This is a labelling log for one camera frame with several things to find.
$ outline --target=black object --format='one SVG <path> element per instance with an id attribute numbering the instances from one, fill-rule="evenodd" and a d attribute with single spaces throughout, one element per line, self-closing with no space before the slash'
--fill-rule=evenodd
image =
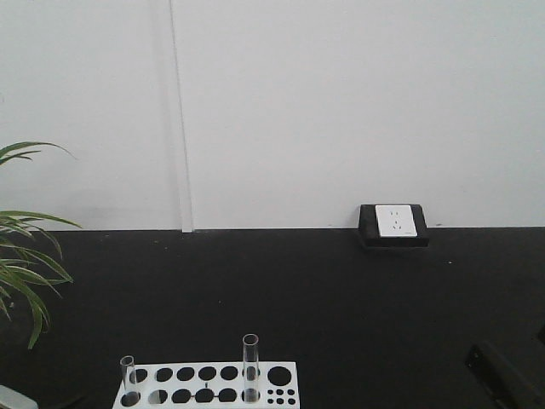
<path id="1" fill-rule="evenodd" d="M 368 247 L 426 247 L 429 243 L 424 213 L 419 204 L 409 204 L 416 227 L 416 237 L 381 237 L 376 220 L 376 204 L 359 207 L 358 230 Z"/>
<path id="2" fill-rule="evenodd" d="M 545 325 L 543 326 L 542 330 L 539 331 L 539 334 L 537 334 L 537 338 L 545 344 Z"/>
<path id="3" fill-rule="evenodd" d="M 75 282 L 59 287 L 62 299 L 38 288 L 51 296 L 53 328 L 32 351 L 30 311 L 11 323 L 0 314 L 0 383 L 40 409 L 81 394 L 77 409 L 111 408 L 128 347 L 141 362 L 240 360 L 249 331 L 240 312 L 259 305 L 252 331 L 268 357 L 297 362 L 304 407 L 494 409 L 463 365 L 476 333 L 533 357 L 513 363 L 539 386 L 545 228 L 428 232 L 429 248 L 405 252 L 364 252 L 353 228 L 55 233 Z M 37 248 L 51 250 L 39 236 Z M 198 331 L 188 337 L 188 328 Z M 280 388 L 290 407 L 290 386 Z M 176 406 L 169 395 L 156 409 Z"/>
<path id="4" fill-rule="evenodd" d="M 539 391 L 489 342 L 473 345 L 466 366 L 501 409 L 544 408 Z"/>

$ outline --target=white outlet plate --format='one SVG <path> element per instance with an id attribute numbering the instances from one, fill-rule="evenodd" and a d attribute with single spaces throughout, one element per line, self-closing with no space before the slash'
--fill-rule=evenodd
<path id="1" fill-rule="evenodd" d="M 415 218 L 408 204 L 375 206 L 378 233 L 381 237 L 416 237 Z"/>

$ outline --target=test tube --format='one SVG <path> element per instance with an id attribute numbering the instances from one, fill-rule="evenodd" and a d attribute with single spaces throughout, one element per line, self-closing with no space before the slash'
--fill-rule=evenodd
<path id="1" fill-rule="evenodd" d="M 259 354 L 256 334 L 246 334 L 242 338 L 244 366 L 244 402 L 254 403 L 259 400 Z"/>
<path id="2" fill-rule="evenodd" d="M 135 357 L 126 355 L 119 361 L 119 365 L 121 366 L 121 376 L 125 389 L 121 403 L 123 406 L 136 405 L 140 400 L 140 394 L 136 385 Z"/>

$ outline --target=green leaf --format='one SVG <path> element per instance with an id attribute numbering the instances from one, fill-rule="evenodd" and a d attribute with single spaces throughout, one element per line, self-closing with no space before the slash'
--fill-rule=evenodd
<path id="1" fill-rule="evenodd" d="M 30 302 L 32 309 L 32 319 L 34 320 L 34 328 L 32 329 L 31 339 L 28 341 L 28 348 L 32 349 L 36 343 L 40 333 L 42 333 L 44 314 L 42 309 L 34 302 Z"/>
<path id="2" fill-rule="evenodd" d="M 29 239 L 34 239 L 34 236 L 32 236 L 32 233 L 30 233 L 25 228 L 22 228 L 16 224 L 9 224 L 9 225 L 3 226 L 3 233 L 19 233 L 25 237 L 28 237 Z"/>
<path id="3" fill-rule="evenodd" d="M 0 272 L 0 279 L 4 284 L 15 288 L 18 292 L 23 294 L 28 302 L 35 303 L 42 310 L 45 324 L 49 325 L 49 312 L 45 308 L 45 304 L 43 303 L 42 299 L 27 284 L 25 284 L 24 281 L 13 275 L 3 274 L 2 272 Z"/>
<path id="4" fill-rule="evenodd" d="M 57 251 L 57 254 L 59 255 L 60 259 L 62 260 L 62 249 L 60 248 L 59 241 L 57 240 L 57 238 L 53 234 L 51 234 L 50 232 L 48 232 L 48 231 L 46 231 L 46 230 L 42 229 L 41 227 L 36 226 L 34 224 L 25 223 L 25 225 L 27 225 L 29 228 L 35 228 L 46 239 L 48 239 L 53 244 L 55 250 Z"/>
<path id="5" fill-rule="evenodd" d="M 22 279 L 23 281 L 26 281 L 27 283 L 32 283 L 36 285 L 46 285 L 51 290 L 53 290 L 55 294 L 57 294 L 60 297 L 60 293 L 51 285 L 51 283 L 47 279 L 45 279 L 38 273 L 34 273 L 28 268 L 9 266 L 7 268 L 7 271 L 9 273 L 18 275 L 20 279 Z"/>
<path id="6" fill-rule="evenodd" d="M 3 288 L 1 285 L 0 285 L 0 297 L 11 298 L 11 296 L 10 296 L 9 293 L 6 291 L 6 289 Z"/>
<path id="7" fill-rule="evenodd" d="M 70 222 L 69 220 L 61 219 L 60 217 L 57 217 L 57 216 L 46 215 L 45 213 L 37 213 L 37 212 L 34 212 L 34 211 L 2 210 L 2 211 L 0 211 L 0 217 L 2 217 L 2 216 L 6 216 L 6 217 L 37 217 L 37 218 L 40 218 L 40 219 L 50 220 L 52 222 L 59 222 L 59 223 L 69 224 L 69 225 L 72 225 L 72 226 L 74 226 L 76 228 L 81 228 L 81 226 L 79 224 L 74 223 L 74 222 Z"/>
<path id="8" fill-rule="evenodd" d="M 38 153 L 38 152 L 41 152 L 41 151 L 26 151 L 26 152 L 21 152 L 21 153 L 16 153 L 14 155 L 9 155 L 9 156 L 6 156 L 5 158 L 1 158 L 0 159 L 0 164 L 5 164 L 6 162 L 8 162 L 9 160 L 11 159 L 27 159 L 27 160 L 32 160 L 31 157 L 29 156 L 26 156 L 30 153 Z"/>
<path id="9" fill-rule="evenodd" d="M 6 314 L 8 320 L 11 321 L 11 317 L 9 316 L 8 309 L 6 308 L 6 304 L 4 303 L 2 297 L 0 297 L 0 309 Z"/>
<path id="10" fill-rule="evenodd" d="M 38 146 L 50 146 L 50 147 L 58 147 L 59 149 L 62 149 L 69 155 L 73 156 L 70 152 L 68 152 L 64 147 L 60 147 L 59 145 L 55 145 L 54 143 L 49 142 L 39 142 L 39 141 L 25 141 L 25 142 L 17 142 L 12 145 L 8 145 L 2 149 L 0 149 L 0 158 L 3 158 L 5 155 L 7 155 L 10 152 L 13 151 L 19 151 L 20 149 L 25 149 L 27 147 L 38 147 Z"/>

